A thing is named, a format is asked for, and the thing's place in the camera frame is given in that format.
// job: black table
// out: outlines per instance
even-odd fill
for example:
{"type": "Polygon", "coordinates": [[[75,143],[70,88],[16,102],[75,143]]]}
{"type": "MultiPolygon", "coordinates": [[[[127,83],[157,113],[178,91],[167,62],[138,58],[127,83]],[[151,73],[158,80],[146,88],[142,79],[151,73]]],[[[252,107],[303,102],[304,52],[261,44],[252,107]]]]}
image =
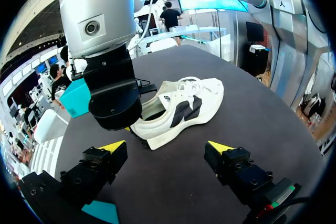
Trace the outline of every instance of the black table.
{"type": "MultiPolygon", "coordinates": [[[[228,186],[221,186],[204,160],[204,146],[215,141],[242,146],[274,182],[288,177],[303,186],[299,196],[310,195],[323,171],[316,143],[295,113],[248,73],[192,46],[181,46],[134,59],[138,78],[162,81],[182,77],[218,78],[224,99],[205,125],[185,129],[176,139],[151,151],[126,130],[109,132],[88,113],[71,119],[56,166],[69,170],[82,151],[126,140],[128,160],[112,186],[105,185],[97,199],[117,205],[125,223],[241,223],[249,208],[228,186]]],[[[154,94],[143,96],[148,100],[154,94]]],[[[291,207],[287,216],[297,211],[291,207]]]]}

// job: black shirt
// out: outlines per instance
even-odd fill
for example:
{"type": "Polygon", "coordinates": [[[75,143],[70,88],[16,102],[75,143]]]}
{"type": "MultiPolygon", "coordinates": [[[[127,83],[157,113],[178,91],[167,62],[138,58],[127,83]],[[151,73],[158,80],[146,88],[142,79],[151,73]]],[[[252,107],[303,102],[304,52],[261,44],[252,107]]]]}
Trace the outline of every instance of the black shirt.
{"type": "Polygon", "coordinates": [[[58,88],[68,88],[71,84],[71,81],[69,78],[65,76],[61,76],[57,81],[55,81],[51,86],[51,100],[53,101],[55,99],[55,93],[58,88]]]}
{"type": "Polygon", "coordinates": [[[180,17],[181,13],[175,9],[167,9],[161,15],[160,18],[164,18],[164,25],[169,31],[169,28],[178,26],[177,17],[180,17]]]}

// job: black stripe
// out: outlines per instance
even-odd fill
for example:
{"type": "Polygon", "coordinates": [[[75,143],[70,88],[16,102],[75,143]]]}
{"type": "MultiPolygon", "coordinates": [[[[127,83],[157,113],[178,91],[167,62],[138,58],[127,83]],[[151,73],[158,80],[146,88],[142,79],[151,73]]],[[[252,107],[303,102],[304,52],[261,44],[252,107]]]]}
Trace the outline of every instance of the black stripe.
{"type": "Polygon", "coordinates": [[[195,95],[194,95],[193,109],[190,108],[188,101],[179,103],[176,106],[176,111],[170,128],[177,126],[182,121],[183,118],[184,121],[186,122],[190,119],[198,117],[201,105],[202,105],[202,99],[198,98],[195,95]]]}

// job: ceiling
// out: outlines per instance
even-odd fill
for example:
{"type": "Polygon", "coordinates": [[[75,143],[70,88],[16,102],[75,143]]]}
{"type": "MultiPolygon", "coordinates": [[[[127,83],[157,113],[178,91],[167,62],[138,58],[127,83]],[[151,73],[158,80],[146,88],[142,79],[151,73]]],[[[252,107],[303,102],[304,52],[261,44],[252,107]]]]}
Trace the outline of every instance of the ceiling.
{"type": "Polygon", "coordinates": [[[34,40],[63,32],[59,0],[53,1],[25,27],[8,53],[34,40]]]}

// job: white sneaker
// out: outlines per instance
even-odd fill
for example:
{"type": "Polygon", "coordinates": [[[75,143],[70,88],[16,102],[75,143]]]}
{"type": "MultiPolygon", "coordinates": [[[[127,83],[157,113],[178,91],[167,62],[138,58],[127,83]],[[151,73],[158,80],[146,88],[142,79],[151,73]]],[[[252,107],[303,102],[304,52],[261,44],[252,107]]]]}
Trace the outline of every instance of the white sneaker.
{"type": "Polygon", "coordinates": [[[131,129],[155,150],[185,128],[210,121],[222,103],[223,94],[223,84],[216,78],[164,81],[155,97],[142,104],[143,119],[138,119],[131,129]]]}

